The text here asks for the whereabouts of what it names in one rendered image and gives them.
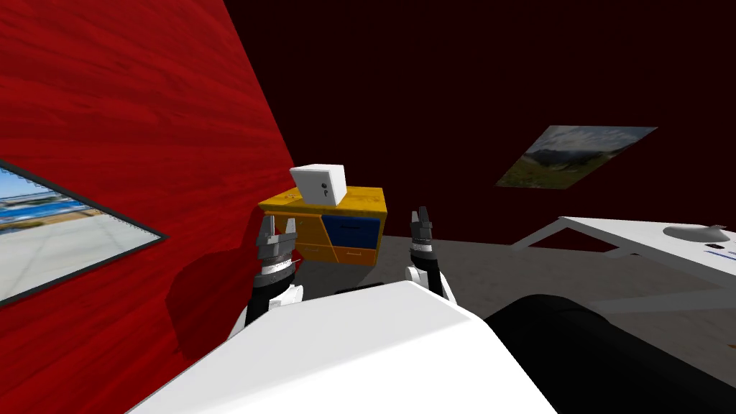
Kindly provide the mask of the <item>white table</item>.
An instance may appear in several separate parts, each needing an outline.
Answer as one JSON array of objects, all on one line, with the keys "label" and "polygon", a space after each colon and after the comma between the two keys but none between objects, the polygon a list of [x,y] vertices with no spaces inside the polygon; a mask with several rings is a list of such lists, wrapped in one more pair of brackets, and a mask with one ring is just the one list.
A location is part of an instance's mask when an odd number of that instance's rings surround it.
[{"label": "white table", "polygon": [[717,286],[716,290],[593,302],[591,306],[600,313],[736,309],[736,232],[723,226],[560,216],[511,247],[524,249],[563,229],[613,245],[606,257],[637,254]]}]

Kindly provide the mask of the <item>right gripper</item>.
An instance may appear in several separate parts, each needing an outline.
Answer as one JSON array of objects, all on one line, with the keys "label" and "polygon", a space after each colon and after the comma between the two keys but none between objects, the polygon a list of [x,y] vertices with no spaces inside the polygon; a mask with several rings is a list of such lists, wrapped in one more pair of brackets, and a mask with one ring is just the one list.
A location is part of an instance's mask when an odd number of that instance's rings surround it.
[{"label": "right gripper", "polygon": [[413,244],[431,244],[433,225],[425,206],[417,211],[411,211],[410,232]]}]

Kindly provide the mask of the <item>yellow cabinet with blue door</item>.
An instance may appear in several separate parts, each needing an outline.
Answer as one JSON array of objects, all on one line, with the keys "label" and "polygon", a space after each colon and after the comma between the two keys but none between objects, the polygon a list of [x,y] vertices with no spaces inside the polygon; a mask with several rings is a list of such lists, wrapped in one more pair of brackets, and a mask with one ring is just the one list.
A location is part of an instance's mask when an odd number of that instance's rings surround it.
[{"label": "yellow cabinet with blue door", "polygon": [[295,219],[295,249],[303,259],[372,267],[387,218],[384,191],[348,186],[342,165],[290,169],[296,186],[258,206],[284,232]]}]

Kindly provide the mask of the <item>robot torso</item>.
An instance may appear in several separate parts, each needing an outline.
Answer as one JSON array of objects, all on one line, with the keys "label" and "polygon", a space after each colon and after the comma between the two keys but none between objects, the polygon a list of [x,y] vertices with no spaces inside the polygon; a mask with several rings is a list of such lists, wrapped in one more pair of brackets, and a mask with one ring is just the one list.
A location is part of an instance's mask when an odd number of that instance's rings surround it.
[{"label": "robot torso", "polygon": [[268,311],[127,414],[557,414],[478,316],[408,280]]}]

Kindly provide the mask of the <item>mountain landscape picture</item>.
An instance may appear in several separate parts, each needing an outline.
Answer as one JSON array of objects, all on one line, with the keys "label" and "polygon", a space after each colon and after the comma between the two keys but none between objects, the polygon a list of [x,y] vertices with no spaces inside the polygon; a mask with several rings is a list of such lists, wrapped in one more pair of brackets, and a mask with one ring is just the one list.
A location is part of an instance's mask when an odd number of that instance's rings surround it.
[{"label": "mountain landscape picture", "polygon": [[570,188],[657,128],[551,125],[496,182],[507,188]]}]

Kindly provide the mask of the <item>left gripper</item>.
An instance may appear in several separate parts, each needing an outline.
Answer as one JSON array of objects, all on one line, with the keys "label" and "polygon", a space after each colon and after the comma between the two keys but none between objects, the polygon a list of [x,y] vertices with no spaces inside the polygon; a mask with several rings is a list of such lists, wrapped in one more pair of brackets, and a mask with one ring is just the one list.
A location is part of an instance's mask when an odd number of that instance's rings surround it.
[{"label": "left gripper", "polygon": [[283,234],[275,235],[275,219],[273,215],[265,215],[260,224],[260,236],[257,237],[257,259],[266,260],[292,254],[297,239],[295,218],[288,218]]}]

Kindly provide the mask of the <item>framed beach picture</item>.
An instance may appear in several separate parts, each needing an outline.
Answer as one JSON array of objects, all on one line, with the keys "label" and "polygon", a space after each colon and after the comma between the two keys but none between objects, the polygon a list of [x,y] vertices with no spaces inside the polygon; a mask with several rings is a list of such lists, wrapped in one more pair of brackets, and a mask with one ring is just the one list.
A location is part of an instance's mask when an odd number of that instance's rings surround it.
[{"label": "framed beach picture", "polygon": [[0,160],[0,308],[166,239]]}]

